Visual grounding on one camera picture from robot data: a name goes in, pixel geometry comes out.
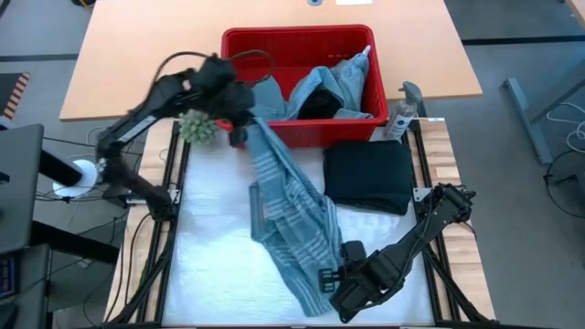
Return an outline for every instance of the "striped towel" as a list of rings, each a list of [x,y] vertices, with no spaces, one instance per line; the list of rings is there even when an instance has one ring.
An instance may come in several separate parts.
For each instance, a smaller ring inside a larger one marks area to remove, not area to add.
[[[251,237],[270,253],[304,314],[327,313],[333,308],[319,290],[318,271],[341,265],[335,204],[317,192],[266,122],[255,121],[246,142],[258,177],[250,187]]]

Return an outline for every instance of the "wooden board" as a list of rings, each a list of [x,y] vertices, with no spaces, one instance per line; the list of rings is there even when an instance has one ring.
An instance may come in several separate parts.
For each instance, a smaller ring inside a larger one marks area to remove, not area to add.
[[[120,117],[142,101],[153,75],[182,50],[220,52],[233,27],[364,24],[375,35],[386,98],[405,80],[426,98],[477,96],[482,89],[442,0],[336,5],[306,0],[100,0],[96,3],[60,119]],[[198,68],[177,58],[165,73]]]
[[[427,120],[420,121],[422,136],[425,144],[427,160],[429,161],[431,168],[431,176],[433,183],[453,183],[460,184],[459,173],[457,171],[457,164],[451,148],[451,141],[449,139],[449,133],[447,132],[447,125],[445,122],[429,122]],[[144,159],[140,167],[140,175],[153,184],[160,184],[165,170],[165,163],[159,158],[159,154],[162,150],[168,147],[172,129],[172,121],[165,120],[160,121],[153,126],[146,140],[144,146]],[[416,165],[418,158],[416,158],[416,146],[411,146],[413,150],[413,162]],[[177,152],[175,157],[175,168],[178,168],[180,161],[180,150]],[[420,166],[416,165],[417,177],[420,175]],[[177,177],[175,171],[172,175],[173,181]],[[120,259],[116,267],[116,272],[113,276],[112,289],[110,291],[110,298],[106,310],[110,310],[115,300],[118,281],[120,279],[121,269],[123,267],[123,280],[122,288],[118,301],[114,306],[112,317],[120,312],[123,308],[123,301],[126,296],[126,282],[128,280],[128,266],[130,259],[130,245],[133,237],[133,233],[136,230],[140,220],[147,213],[146,206],[134,207],[130,210],[128,216],[128,224],[126,226],[126,232],[124,234],[124,246],[122,252],[124,253],[124,263],[121,266]],[[130,289],[128,291],[129,297],[132,297],[140,277],[142,274],[142,268],[146,262],[148,255],[148,249],[150,246],[150,240],[153,231],[153,221],[147,219],[138,234],[138,238],[134,243],[133,253],[133,271],[130,275]],[[443,235],[445,237],[445,243],[449,256],[449,262],[451,264],[452,276],[456,282],[459,283],[461,289],[469,300],[476,305],[477,309],[488,318],[494,317],[494,311],[490,299],[487,285],[485,283],[484,270],[482,262],[479,257],[477,245],[473,239],[473,234],[470,233],[466,228],[459,225],[450,225],[447,227]],[[445,312],[448,312],[448,303],[446,300],[446,294],[444,287],[441,285],[439,278],[437,282],[440,287],[441,294],[441,307]],[[149,308],[147,311],[146,320],[154,319],[154,306],[156,296],[158,295],[158,282],[155,283],[150,299]]]
[[[434,185],[439,183],[459,185],[461,179],[446,122],[436,119],[420,119],[419,122],[432,183]],[[413,152],[412,160],[418,185],[424,186],[420,161],[416,154],[417,147],[412,133],[409,133],[409,143]],[[489,319],[495,318],[482,260],[473,233],[462,225],[451,224],[443,231],[443,236],[453,279],[481,314]],[[443,318],[451,319],[445,287],[436,273],[435,281],[439,289]],[[466,319],[463,312],[460,314],[462,319]]]
[[[568,0],[568,4],[581,26],[585,27],[585,0]]]

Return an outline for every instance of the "red plastic basket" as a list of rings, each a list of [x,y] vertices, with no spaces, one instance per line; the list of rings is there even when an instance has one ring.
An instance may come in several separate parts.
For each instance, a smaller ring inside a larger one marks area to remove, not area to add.
[[[369,71],[362,95],[364,112],[370,119],[289,120],[269,122],[270,127],[289,147],[329,146],[338,141],[367,141],[374,129],[388,118],[388,105],[382,85],[374,34],[363,25],[328,27],[232,28],[223,35],[221,57],[261,49],[272,55],[276,67],[272,76],[288,100],[297,82],[316,66],[335,66],[352,58],[370,45]],[[234,60],[239,80],[259,80],[270,71],[270,62],[261,55]],[[226,122],[218,125],[227,130]]]

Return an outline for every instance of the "green plush toy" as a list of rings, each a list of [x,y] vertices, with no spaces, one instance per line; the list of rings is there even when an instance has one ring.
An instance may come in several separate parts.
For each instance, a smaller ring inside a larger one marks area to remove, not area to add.
[[[189,110],[181,114],[181,137],[188,143],[210,144],[218,129],[215,121],[210,120],[202,111]]]

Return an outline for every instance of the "black folded shirt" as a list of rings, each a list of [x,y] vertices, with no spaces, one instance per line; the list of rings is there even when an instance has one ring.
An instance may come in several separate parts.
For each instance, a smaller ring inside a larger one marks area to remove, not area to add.
[[[338,204],[405,215],[410,148],[397,141],[337,143],[324,151],[324,180],[325,195]]]

